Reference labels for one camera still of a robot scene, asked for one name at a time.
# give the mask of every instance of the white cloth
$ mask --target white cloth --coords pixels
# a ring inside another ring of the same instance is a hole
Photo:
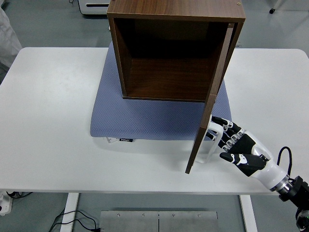
[[[0,62],[10,68],[21,49],[10,20],[0,7]]]

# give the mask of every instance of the blue cushion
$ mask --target blue cushion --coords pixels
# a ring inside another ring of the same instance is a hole
[[[109,46],[93,108],[90,134],[150,140],[194,140],[204,103],[123,99],[113,44]],[[222,82],[212,114],[231,120]]]

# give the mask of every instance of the robotic hand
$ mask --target robotic hand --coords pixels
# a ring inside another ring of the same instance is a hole
[[[298,207],[297,227],[300,231],[309,232],[309,187],[299,176],[290,179],[291,164],[286,172],[278,166],[279,162],[274,162],[271,152],[249,131],[220,117],[213,116],[211,120],[224,129],[218,146],[225,152],[220,157],[235,164],[246,176],[258,179],[270,191],[277,191],[282,201],[292,201]]]

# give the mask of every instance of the gray floor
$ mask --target gray floor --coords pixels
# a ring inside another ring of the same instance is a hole
[[[297,48],[309,55],[309,0],[282,1],[272,15],[276,0],[242,3],[247,16],[239,37],[242,48]],[[112,40],[106,17],[82,15],[77,0],[7,0],[4,9],[23,47],[107,47]],[[12,212],[0,218],[0,231],[48,231],[66,196],[35,193],[14,200]],[[291,202],[276,196],[252,196],[252,201],[259,232],[298,231]],[[218,211],[221,231],[244,231],[236,196],[81,194],[78,208],[97,219],[101,210],[116,208],[203,208]],[[75,225],[74,231],[85,230]]]

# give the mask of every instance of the white table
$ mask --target white table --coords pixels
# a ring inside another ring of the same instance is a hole
[[[269,194],[212,156],[185,174],[193,141],[108,144],[90,136],[107,48],[24,48],[0,86],[0,189]],[[232,117],[309,180],[309,60],[299,50],[236,49],[225,76]],[[201,152],[209,144],[204,143]]]

